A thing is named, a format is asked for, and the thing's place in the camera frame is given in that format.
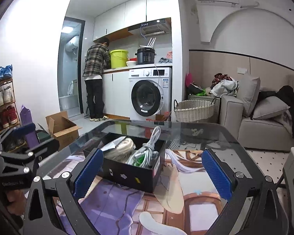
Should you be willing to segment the white printed foil packet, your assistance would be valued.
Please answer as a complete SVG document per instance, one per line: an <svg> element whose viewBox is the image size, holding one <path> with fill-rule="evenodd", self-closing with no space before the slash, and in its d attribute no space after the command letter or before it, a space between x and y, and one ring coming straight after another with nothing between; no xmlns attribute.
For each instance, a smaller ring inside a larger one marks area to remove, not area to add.
<svg viewBox="0 0 294 235"><path fill-rule="evenodd" d="M108 144L100 147L100 150L102 150L102 152L105 152L105 151L115 149L124 139L126 139L126 136L121 136L117 139L114 139L113 141L109 142Z"/></svg>

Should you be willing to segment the anime print table mat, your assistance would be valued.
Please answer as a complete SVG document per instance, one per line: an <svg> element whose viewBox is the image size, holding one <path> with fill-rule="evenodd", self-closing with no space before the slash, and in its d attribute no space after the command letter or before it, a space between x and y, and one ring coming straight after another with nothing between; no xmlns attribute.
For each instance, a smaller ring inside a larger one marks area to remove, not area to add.
<svg viewBox="0 0 294 235"><path fill-rule="evenodd" d="M153 193L96 176L78 203L100 234L206 234L225 201L202 166L202 152L171 150Z"/></svg>

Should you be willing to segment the black cardboard storage box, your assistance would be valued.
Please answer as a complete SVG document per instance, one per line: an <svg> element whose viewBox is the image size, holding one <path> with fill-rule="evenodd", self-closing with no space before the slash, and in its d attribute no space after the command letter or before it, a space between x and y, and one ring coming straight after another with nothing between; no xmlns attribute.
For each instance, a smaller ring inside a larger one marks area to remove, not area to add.
<svg viewBox="0 0 294 235"><path fill-rule="evenodd" d="M103 152L103 164L98 175L120 185L152 193L165 161L166 141L154 133L150 139L126 136L115 149ZM85 144L84 154L117 139L121 134L108 133L100 139L92 138ZM134 166L134 160L143 156L145 167Z"/></svg>

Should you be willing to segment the pile of clothes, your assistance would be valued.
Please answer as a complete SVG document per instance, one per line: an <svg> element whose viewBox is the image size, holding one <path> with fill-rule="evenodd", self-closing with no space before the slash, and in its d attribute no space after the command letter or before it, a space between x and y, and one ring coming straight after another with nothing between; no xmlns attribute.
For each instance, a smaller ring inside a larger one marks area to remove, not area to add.
<svg viewBox="0 0 294 235"><path fill-rule="evenodd" d="M211 83L210 94L221 98L222 96L236 96L238 82L227 74L217 73Z"/></svg>

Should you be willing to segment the white front-load washing machine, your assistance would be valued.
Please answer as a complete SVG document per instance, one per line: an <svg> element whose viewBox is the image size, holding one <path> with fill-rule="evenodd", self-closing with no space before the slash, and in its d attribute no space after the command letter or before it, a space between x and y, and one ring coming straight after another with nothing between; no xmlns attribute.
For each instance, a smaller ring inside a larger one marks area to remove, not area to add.
<svg viewBox="0 0 294 235"><path fill-rule="evenodd" d="M172 110L172 68L146 67L129 73L130 119L156 119Z"/></svg>

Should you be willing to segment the yellow green plastic bucket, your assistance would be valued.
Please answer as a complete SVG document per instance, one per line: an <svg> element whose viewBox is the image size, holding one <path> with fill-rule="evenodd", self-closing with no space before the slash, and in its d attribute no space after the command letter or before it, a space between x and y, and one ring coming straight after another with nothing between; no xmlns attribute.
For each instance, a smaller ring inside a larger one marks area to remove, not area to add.
<svg viewBox="0 0 294 235"><path fill-rule="evenodd" d="M112 69L126 67L126 62L128 61L128 51L124 49L112 50L110 51L110 58Z"/></svg>

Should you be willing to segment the green white medicine pouch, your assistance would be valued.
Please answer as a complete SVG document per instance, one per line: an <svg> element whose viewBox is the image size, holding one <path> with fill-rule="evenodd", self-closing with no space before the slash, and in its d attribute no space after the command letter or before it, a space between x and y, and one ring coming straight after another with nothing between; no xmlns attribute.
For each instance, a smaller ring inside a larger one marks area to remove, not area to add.
<svg viewBox="0 0 294 235"><path fill-rule="evenodd" d="M137 167L145 167L145 161L144 161L144 157L141 156L139 157L138 159L135 159L134 160L134 166L137 166Z"/></svg>

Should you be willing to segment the grey fabric sofa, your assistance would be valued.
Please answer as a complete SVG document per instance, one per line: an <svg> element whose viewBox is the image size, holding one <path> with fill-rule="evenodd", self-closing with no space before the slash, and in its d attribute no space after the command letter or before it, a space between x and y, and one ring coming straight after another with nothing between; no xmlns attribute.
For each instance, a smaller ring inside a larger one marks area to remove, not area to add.
<svg viewBox="0 0 294 235"><path fill-rule="evenodd" d="M259 77L244 74L236 96L222 96L220 124L245 148L290 151L294 147L294 76L278 91L261 90Z"/></svg>

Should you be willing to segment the black electric pressure cooker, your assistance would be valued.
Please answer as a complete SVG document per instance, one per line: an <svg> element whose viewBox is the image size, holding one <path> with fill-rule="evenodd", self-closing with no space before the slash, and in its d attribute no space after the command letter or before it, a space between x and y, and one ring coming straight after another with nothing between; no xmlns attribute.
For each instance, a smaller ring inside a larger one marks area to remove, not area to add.
<svg viewBox="0 0 294 235"><path fill-rule="evenodd" d="M137 58L137 64L154 64L155 60L155 50L151 47L142 47L135 53Z"/></svg>

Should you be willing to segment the open brown cardboard box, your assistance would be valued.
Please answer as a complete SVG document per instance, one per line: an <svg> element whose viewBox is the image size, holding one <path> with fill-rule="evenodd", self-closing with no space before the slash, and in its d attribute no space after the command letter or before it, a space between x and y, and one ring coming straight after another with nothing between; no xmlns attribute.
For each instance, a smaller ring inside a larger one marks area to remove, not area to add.
<svg viewBox="0 0 294 235"><path fill-rule="evenodd" d="M48 131L59 142L59 151L79 138L80 126L68 119L67 111L46 116Z"/></svg>

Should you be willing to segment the person in plaid shirt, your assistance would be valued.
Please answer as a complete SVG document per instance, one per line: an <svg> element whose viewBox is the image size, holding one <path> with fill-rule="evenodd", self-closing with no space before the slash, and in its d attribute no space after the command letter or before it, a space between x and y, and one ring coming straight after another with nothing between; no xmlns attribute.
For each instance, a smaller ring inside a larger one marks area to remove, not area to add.
<svg viewBox="0 0 294 235"><path fill-rule="evenodd" d="M83 78L86 85L90 121L108 120L108 117L103 114L102 73L105 68L111 68L109 43L110 41L107 37L101 37L86 53Z"/></svg>

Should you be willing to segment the white wicker laundry basket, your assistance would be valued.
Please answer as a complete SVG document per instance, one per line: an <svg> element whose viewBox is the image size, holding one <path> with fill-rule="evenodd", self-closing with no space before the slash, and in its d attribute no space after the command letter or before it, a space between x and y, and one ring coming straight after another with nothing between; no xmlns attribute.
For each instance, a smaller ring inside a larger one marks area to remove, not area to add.
<svg viewBox="0 0 294 235"><path fill-rule="evenodd" d="M214 105L216 99L207 100L184 100L177 102L174 100L175 118L184 123L212 123L214 118Z"/></svg>

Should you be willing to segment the rolled purple yoga mat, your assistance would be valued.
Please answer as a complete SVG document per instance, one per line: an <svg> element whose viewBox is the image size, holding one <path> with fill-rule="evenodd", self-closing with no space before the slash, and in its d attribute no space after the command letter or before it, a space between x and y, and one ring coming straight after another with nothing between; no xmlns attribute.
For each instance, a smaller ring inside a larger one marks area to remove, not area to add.
<svg viewBox="0 0 294 235"><path fill-rule="evenodd" d="M24 105L21 107L20 112L22 126L25 127L24 132L25 140L30 149L39 145L39 140L36 135L36 126L32 121L31 111L26 108Z"/></svg>

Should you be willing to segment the wooden shoe rack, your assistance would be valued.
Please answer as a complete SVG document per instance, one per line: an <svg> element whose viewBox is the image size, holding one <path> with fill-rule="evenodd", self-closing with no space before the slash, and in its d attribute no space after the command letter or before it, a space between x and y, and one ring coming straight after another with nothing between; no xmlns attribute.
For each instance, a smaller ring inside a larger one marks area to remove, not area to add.
<svg viewBox="0 0 294 235"><path fill-rule="evenodd" d="M0 66L0 132L19 125L13 83L13 66Z"/></svg>

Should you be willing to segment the kitchen range hood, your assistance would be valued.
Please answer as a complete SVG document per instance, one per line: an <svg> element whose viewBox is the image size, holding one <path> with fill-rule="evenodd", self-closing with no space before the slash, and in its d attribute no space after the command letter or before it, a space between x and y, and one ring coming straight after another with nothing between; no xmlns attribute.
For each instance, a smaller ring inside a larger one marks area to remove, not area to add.
<svg viewBox="0 0 294 235"><path fill-rule="evenodd" d="M133 35L153 36L171 32L171 18L152 20L128 27Z"/></svg>

